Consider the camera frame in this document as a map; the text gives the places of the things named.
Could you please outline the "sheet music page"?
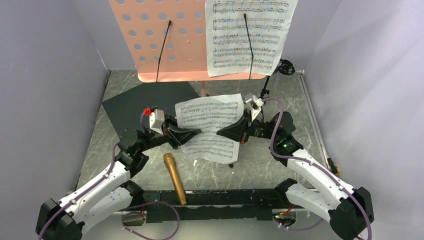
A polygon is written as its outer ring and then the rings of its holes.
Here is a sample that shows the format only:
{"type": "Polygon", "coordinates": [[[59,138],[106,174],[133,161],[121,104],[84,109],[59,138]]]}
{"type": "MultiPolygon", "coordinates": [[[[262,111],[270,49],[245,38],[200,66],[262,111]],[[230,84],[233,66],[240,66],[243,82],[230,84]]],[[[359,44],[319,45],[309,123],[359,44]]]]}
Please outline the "sheet music page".
{"type": "Polygon", "coordinates": [[[207,0],[208,76],[270,76],[280,62],[297,4],[296,0],[207,0]]]}
{"type": "Polygon", "coordinates": [[[175,104],[178,127],[201,130],[200,134],[183,144],[182,152],[190,161],[236,162],[240,143],[217,135],[217,132],[240,120],[243,112],[244,102],[239,93],[198,97],[175,104]]]}

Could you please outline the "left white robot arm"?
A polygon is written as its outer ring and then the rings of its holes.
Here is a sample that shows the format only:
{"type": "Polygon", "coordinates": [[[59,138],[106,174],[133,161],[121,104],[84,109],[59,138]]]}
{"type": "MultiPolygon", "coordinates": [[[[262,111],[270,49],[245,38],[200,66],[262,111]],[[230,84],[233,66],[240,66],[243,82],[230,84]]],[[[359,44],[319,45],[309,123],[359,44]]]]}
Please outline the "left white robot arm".
{"type": "Polygon", "coordinates": [[[180,128],[177,120],[166,114],[157,129],[126,128],[113,146],[109,165],[81,188],[55,201],[46,200],[40,207],[35,232],[40,240],[80,240],[98,222],[122,209],[139,209],[144,190],[131,179],[146,165],[145,151],[169,144],[173,149],[186,144],[202,131],[180,128]]]}

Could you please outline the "gold microphone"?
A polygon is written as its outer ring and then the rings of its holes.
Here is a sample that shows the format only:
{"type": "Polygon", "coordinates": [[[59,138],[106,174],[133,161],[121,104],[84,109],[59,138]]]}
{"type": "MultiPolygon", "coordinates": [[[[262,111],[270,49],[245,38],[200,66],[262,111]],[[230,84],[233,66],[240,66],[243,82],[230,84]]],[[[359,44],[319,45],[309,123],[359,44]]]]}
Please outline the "gold microphone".
{"type": "Polygon", "coordinates": [[[185,190],[183,187],[183,184],[181,182],[178,170],[177,170],[177,165],[176,165],[176,161],[175,161],[175,157],[173,156],[172,153],[166,153],[163,156],[163,162],[167,167],[167,170],[169,172],[172,184],[174,186],[174,190],[176,192],[178,201],[180,203],[181,206],[184,206],[187,204],[187,197],[185,194],[185,190]]]}

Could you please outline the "black microphone stand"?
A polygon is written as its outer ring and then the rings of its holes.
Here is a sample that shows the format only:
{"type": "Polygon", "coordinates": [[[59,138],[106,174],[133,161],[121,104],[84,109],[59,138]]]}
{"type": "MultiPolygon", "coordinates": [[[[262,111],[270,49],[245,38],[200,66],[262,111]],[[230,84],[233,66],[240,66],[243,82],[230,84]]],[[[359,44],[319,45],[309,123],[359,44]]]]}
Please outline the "black microphone stand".
{"type": "MultiPolygon", "coordinates": [[[[291,114],[298,114],[299,94],[302,89],[299,85],[297,74],[291,70],[292,75],[285,75],[278,70],[270,77],[267,77],[263,86],[264,98],[275,98],[282,102],[283,110],[291,114]]],[[[277,101],[269,100],[262,107],[261,120],[268,120],[280,112],[280,105],[277,101]]]]}

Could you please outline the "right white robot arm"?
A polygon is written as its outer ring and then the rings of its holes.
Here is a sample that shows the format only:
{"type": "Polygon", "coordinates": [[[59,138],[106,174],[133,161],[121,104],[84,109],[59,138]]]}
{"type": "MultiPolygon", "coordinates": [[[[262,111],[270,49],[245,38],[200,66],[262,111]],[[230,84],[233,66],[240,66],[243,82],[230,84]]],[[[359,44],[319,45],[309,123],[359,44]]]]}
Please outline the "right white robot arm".
{"type": "Polygon", "coordinates": [[[296,127],[287,111],[277,113],[271,121],[250,120],[245,113],[240,120],[217,131],[217,135],[244,144],[249,137],[273,140],[269,148],[275,160],[304,177],[316,191],[288,178],[275,187],[276,203],[287,208],[303,207],[328,222],[343,240],[360,238],[370,231],[374,212],[370,192],[355,188],[339,179],[316,161],[292,135],[296,127]]]}

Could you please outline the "pink music stand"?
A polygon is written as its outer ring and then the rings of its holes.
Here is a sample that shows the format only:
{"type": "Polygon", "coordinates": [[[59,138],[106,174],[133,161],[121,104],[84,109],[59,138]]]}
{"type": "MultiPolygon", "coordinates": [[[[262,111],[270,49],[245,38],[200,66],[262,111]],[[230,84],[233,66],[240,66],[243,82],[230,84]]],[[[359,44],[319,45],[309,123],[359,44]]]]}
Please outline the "pink music stand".
{"type": "Polygon", "coordinates": [[[262,79],[246,73],[210,77],[207,0],[112,0],[110,6],[144,83],[262,79]]]}

